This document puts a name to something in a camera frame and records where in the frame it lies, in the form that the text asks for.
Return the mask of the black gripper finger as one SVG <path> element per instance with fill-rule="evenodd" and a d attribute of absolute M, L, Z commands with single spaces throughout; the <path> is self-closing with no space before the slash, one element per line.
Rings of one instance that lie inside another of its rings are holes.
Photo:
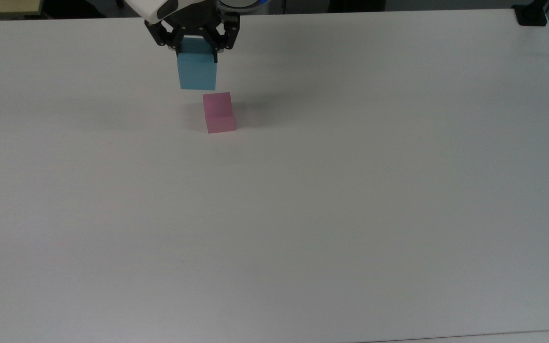
<path fill-rule="evenodd" d="M 217 64 L 218 56 L 225 48 L 226 35 L 220 33 L 218 29 L 205 29 L 205 41 L 211 46 L 213 62 Z"/>
<path fill-rule="evenodd" d="M 180 54 L 182 52 L 181 43 L 184 36 L 185 29 L 173 29 L 172 32 L 169 33 L 168 48 L 176 54 Z"/>

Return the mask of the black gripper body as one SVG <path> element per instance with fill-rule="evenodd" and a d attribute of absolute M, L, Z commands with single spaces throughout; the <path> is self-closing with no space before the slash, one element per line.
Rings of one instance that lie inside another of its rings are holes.
<path fill-rule="evenodd" d="M 217 0 L 199 0 L 185 7 L 182 7 L 181 0 L 166 0 L 155 11 L 155 18 L 144 20 L 144 24 L 159 46 L 168 47 L 169 33 L 173 29 L 185 29 L 184 38 L 197 36 L 205 42 L 206 29 L 218 29 L 226 35 L 225 48 L 222 50 L 230 50 L 240 32 L 240 14 L 220 9 Z"/>

